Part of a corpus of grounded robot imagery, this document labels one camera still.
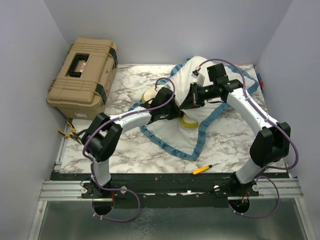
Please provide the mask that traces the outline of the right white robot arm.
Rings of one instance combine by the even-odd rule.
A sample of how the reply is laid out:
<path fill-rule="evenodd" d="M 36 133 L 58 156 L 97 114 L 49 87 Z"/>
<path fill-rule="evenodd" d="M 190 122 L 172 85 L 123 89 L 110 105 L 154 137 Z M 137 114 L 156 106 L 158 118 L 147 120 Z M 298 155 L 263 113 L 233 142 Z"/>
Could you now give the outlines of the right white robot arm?
<path fill-rule="evenodd" d="M 189 92 L 180 109 L 203 107 L 205 101 L 220 98 L 233 107 L 246 121 L 255 139 L 249 149 L 250 158 L 231 176 L 229 189 L 240 196 L 269 164 L 286 157 L 289 153 L 291 128 L 286 122 L 278 122 L 270 117 L 249 95 L 244 79 L 230 80 L 222 63 L 207 67 L 208 86 L 202 86 L 200 66 L 192 72 L 196 82 L 190 84 Z"/>

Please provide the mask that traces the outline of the yellow handled screwdriver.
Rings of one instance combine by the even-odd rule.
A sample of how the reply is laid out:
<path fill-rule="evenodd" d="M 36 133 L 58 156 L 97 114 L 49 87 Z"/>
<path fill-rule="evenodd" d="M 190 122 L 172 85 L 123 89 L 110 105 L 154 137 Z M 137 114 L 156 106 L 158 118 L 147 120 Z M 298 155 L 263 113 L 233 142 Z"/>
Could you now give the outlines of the yellow handled screwdriver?
<path fill-rule="evenodd" d="M 211 169 L 213 166 L 216 166 L 216 165 L 219 165 L 219 164 L 220 164 L 220 162 L 203 166 L 203 167 L 201 167 L 201 168 L 198 168 L 198 169 L 194 170 L 194 171 L 192 172 L 192 174 L 193 174 L 193 175 L 198 175 L 198 174 L 200 174 L 200 173 L 203 173 L 203 172 Z"/>

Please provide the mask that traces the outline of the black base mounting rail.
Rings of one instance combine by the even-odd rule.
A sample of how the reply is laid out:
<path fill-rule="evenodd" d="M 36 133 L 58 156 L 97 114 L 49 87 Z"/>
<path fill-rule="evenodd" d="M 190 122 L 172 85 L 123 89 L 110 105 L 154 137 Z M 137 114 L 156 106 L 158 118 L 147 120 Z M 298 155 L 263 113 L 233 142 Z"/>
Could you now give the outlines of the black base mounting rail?
<path fill-rule="evenodd" d="M 249 200 L 259 195 L 255 182 L 231 191 L 229 173 L 113 173 L 106 188 L 97 188 L 89 174 L 52 172 L 50 180 L 67 192 L 80 188 L 79 200 L 101 202 L 116 208 L 199 208 L 228 207 L 228 200 Z"/>

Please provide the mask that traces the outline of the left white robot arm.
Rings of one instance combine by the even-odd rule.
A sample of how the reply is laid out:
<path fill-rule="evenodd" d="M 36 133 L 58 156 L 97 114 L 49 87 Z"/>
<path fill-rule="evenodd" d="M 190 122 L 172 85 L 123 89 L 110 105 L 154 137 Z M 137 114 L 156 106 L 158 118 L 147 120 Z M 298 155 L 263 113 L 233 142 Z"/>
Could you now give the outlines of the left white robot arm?
<path fill-rule="evenodd" d="M 93 191 L 97 196 L 106 197 L 110 191 L 111 180 L 109 158 L 115 152 L 122 134 L 159 120 L 174 119 L 181 116 L 175 103 L 175 91 L 162 87 L 155 97 L 131 111 L 108 116 L 98 114 L 85 131 L 81 143 L 82 154 L 90 161 Z"/>

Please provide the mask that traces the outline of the cream yellow-edged pillow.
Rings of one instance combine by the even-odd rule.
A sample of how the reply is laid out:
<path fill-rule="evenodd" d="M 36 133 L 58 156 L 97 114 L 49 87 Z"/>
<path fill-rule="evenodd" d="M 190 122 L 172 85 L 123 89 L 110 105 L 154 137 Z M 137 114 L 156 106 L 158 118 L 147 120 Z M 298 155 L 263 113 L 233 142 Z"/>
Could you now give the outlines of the cream yellow-edged pillow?
<path fill-rule="evenodd" d="M 141 96 L 142 103 L 146 103 L 146 102 L 151 103 L 152 98 L 155 97 L 157 93 L 158 91 L 154 88 L 150 88 L 146 90 Z M 199 127 L 199 123 L 197 121 L 192 120 L 186 114 L 180 117 L 179 123 L 182 127 L 190 130 L 194 130 Z"/>

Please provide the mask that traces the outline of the tan plastic toolbox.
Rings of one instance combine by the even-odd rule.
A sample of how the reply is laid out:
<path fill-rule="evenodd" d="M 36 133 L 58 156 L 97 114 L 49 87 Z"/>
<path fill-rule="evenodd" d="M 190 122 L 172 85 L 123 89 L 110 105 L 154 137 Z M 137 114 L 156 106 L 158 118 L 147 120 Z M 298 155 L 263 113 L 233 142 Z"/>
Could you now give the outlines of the tan plastic toolbox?
<path fill-rule="evenodd" d="M 77 38 L 48 88 L 47 103 L 69 119 L 93 120 L 104 112 L 118 70 L 117 48 L 110 39 Z"/>

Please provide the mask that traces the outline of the blue red marker pen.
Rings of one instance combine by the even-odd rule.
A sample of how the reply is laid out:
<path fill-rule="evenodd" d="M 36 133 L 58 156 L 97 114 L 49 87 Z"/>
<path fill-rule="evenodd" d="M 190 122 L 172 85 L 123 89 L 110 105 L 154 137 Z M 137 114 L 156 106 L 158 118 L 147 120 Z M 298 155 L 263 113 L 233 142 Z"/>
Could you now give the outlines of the blue red marker pen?
<path fill-rule="evenodd" d="M 257 76 L 257 79 L 258 79 L 258 82 L 259 82 L 259 86 L 260 86 L 261 92 L 264 93 L 265 92 L 264 91 L 264 82 L 262 80 L 261 74 L 257 73 L 256 76 Z"/>

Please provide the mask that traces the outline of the yellow handled pliers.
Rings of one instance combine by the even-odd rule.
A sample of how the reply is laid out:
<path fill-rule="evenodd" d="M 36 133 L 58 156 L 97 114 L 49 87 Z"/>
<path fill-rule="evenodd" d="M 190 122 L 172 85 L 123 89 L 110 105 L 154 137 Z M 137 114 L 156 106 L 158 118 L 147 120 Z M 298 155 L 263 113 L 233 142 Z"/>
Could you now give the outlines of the yellow handled pliers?
<path fill-rule="evenodd" d="M 74 125 L 70 122 L 67 121 L 66 124 L 70 127 L 70 132 L 63 132 L 60 129 L 58 129 L 58 133 L 60 135 L 62 135 L 65 138 L 70 138 L 75 140 L 77 143 L 81 144 L 82 143 L 82 139 L 81 139 L 81 134 L 84 133 L 84 130 L 81 130 L 79 132 L 76 131 L 76 128 L 74 127 Z"/>

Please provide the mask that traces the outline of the white blue-trimmed pillowcase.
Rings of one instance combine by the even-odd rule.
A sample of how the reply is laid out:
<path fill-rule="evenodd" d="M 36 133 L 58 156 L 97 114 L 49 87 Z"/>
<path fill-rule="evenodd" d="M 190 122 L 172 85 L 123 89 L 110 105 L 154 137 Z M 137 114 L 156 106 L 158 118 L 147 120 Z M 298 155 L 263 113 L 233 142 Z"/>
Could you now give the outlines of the white blue-trimmed pillowcase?
<path fill-rule="evenodd" d="M 202 56 L 194 56 L 176 65 L 170 73 L 170 79 L 175 85 L 175 100 L 180 105 L 195 82 L 192 71 L 200 67 L 204 76 L 204 85 L 209 86 L 207 67 L 214 65 Z M 206 103 L 196 109 L 183 110 L 183 116 L 172 120 L 159 120 L 150 125 L 140 126 L 140 130 L 151 142 L 170 155 L 189 161 L 195 161 L 200 156 L 207 139 L 207 131 L 225 110 L 226 103 Z"/>

